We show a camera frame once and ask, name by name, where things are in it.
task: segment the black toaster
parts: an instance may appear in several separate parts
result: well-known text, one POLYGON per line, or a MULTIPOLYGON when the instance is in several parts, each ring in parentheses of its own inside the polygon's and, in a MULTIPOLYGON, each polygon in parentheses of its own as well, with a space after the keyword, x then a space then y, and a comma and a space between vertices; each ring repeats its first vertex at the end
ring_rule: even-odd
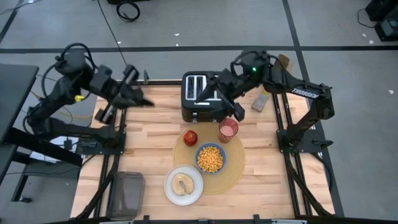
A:
POLYGON ((182 118, 186 122, 221 122, 226 115, 224 113, 210 113, 220 109, 222 100, 217 91, 203 102, 195 103, 197 96, 206 87, 206 74, 215 76, 219 72, 187 72, 182 77, 181 85, 181 110, 182 118))

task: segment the blue bowl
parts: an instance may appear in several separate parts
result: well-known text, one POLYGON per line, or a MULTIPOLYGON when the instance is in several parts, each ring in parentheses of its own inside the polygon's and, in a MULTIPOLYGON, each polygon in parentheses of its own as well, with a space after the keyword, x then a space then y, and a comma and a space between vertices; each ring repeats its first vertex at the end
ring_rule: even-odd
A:
POLYGON ((205 143, 205 144, 199 146, 199 148, 197 149, 197 152, 195 153, 195 164, 197 165, 197 168, 198 168, 201 172, 204 172, 204 173, 206 173, 206 174, 217 174, 217 173, 219 173, 221 170, 223 170, 224 167, 225 167, 225 164, 226 164, 226 154, 225 154, 225 151, 224 151, 224 149, 223 149, 219 144, 212 143, 212 142, 205 143), (219 149, 219 150, 220 150, 220 154, 221 154, 221 156, 223 157, 223 166, 221 167, 221 169, 219 169, 217 172, 214 172, 214 173, 205 172, 205 171, 203 171, 203 170, 199 167, 199 165, 198 165, 198 155, 199 155, 199 152, 200 152, 204 147, 209 147, 209 146, 213 146, 213 147, 216 147, 217 149, 219 149))

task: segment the black table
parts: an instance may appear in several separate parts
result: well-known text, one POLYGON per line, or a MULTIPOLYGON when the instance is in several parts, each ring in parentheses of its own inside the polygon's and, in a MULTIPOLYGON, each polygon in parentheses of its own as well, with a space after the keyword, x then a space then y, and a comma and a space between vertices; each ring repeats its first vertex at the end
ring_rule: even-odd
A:
MULTIPOLYGON (((73 167, 81 166, 81 156, 12 127, 35 82, 38 71, 37 66, 0 64, 0 93, 2 95, 0 97, 0 185, 12 161, 25 165, 46 166, 45 162, 31 159, 30 155, 18 152, 18 146, 65 161, 69 163, 69 167, 70 164, 73 167)), ((57 171, 58 168, 52 166, 47 169, 47 172, 57 171)), ((29 176, 25 172, 31 172, 29 166, 25 166, 11 201, 20 200, 29 176)))

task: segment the pink cup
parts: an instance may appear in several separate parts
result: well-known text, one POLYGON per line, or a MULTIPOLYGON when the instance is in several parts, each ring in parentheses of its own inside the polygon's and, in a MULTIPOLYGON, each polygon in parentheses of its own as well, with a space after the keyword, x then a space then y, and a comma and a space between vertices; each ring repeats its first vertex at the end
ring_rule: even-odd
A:
POLYGON ((239 126, 237 122, 231 118, 225 118, 219 125, 220 142, 228 143, 236 133, 238 133, 239 126))

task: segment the gray floor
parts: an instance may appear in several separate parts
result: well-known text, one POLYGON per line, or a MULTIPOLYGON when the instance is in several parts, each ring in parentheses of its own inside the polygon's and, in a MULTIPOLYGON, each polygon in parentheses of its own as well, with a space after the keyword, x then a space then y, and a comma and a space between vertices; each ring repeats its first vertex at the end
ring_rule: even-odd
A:
MULTIPOLYGON (((293 46, 284 6, 280 0, 151 0, 137 3, 138 21, 120 21, 114 6, 103 3, 105 14, 122 47, 175 47, 219 45, 293 46)), ((289 0, 301 46, 398 45, 380 42, 373 29, 356 22, 356 11, 369 0, 289 0)), ((0 1, 0 12, 17 0, 0 1)), ((0 16, 0 30, 11 13, 0 16)), ((365 14, 361 20, 371 24, 365 14)), ((0 49, 63 48, 72 42, 89 47, 115 47, 96 1, 43 0, 19 10, 0 49)), ((189 70, 221 70, 239 51, 179 51, 124 53, 128 63, 148 71, 152 79, 180 78, 189 70)), ((293 74, 301 77, 294 51, 293 74)), ((38 65, 39 73, 53 64, 56 54, 0 54, 0 63, 38 65)), ((347 217, 398 220, 398 176, 394 120, 398 108, 398 51, 304 52, 311 81, 333 86, 336 116, 323 122, 326 137, 335 143, 330 156, 343 209, 347 217)), ((118 53, 94 53, 97 64, 112 68, 121 78, 124 63, 118 53)), ((51 78, 60 77, 52 71, 51 78)), ((54 82, 47 80, 46 89, 54 82)), ((41 95, 39 81, 33 91, 41 95)), ((23 110, 37 100, 29 95, 23 110)), ((95 97, 69 106, 76 116, 93 113, 95 97)), ((20 128, 24 113, 15 127, 20 128)), ((56 113, 54 116, 68 121, 56 113)), ((75 119, 87 125, 90 119, 75 119)), ((13 163, 9 172, 22 166, 13 163)), ((0 187, 2 223, 43 223, 69 217, 76 180, 31 177, 23 195, 31 204, 9 202, 18 180, 8 175, 0 187)))

